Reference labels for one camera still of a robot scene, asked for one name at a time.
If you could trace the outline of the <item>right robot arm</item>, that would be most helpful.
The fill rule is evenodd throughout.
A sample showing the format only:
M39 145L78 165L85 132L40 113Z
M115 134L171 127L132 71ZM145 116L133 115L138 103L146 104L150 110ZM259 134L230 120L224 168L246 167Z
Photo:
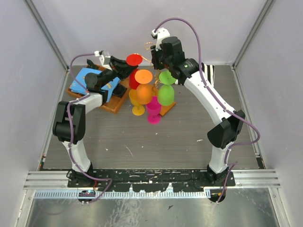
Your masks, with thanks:
M226 104L201 71L202 65L192 58L186 58L181 41L167 35L151 47L152 63L157 70L167 69L181 85L184 85L199 100L210 115L214 128L207 137L212 144L212 155L207 165L206 177L212 186L219 186L228 173L228 148L234 144L245 118L242 110L235 111Z

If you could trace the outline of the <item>orange plastic wine glass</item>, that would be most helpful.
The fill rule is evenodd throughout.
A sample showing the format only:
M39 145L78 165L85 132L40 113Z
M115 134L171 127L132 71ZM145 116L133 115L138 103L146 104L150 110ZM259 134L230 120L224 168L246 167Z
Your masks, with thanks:
M152 88L149 84L152 79L153 75L149 70L138 70L135 74L135 80L139 83L136 92L140 104L146 105L152 100Z

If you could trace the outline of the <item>green plastic wine glass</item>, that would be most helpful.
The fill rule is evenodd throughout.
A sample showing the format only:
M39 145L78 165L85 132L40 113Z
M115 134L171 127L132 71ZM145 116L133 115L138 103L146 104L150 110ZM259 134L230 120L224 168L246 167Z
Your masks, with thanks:
M160 73L159 80L162 86L158 91L158 102L162 106L169 106L174 102L175 91L172 85L175 84L176 79L167 70Z

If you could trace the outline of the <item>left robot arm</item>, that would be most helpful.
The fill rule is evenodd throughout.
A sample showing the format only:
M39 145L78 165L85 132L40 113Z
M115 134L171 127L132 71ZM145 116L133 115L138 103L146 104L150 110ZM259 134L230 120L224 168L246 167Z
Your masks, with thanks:
M84 76L85 83L79 85L86 95L73 101L60 101L57 105L53 135L65 146L71 160L71 178L83 187L90 187L95 181L101 182L93 174L92 162L89 160L85 146L86 114L103 106L108 99L109 91L104 86L115 79L127 79L138 65L130 65L125 60L98 52L103 70L100 73L89 70Z

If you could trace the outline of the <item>red plastic wine glass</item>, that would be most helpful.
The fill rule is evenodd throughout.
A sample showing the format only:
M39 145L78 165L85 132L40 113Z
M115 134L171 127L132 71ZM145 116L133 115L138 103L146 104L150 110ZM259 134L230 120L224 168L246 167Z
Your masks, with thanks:
M132 71L132 73L129 76L129 87L131 89L136 90L140 84L139 82L136 81L134 76L135 76L136 72L138 71L137 68L142 63L142 61L143 61L142 56L139 54L136 54L136 53L133 53L126 58L126 63L128 65L135 66L135 69Z

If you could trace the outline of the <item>gold wire glass rack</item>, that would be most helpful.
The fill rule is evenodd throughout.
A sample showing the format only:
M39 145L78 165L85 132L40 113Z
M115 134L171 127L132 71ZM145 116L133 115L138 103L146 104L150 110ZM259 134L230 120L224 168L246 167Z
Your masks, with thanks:
M150 50L153 45L155 45L153 42L146 42L144 44L144 49ZM160 71L158 70L153 76L153 78L155 79L153 85L151 86L153 96L158 96L158 91L159 91L158 86L160 85L159 75L160 75ZM160 111L160 116L163 117L164 115L166 115L175 105L176 102L173 102L171 105L168 106L163 106Z

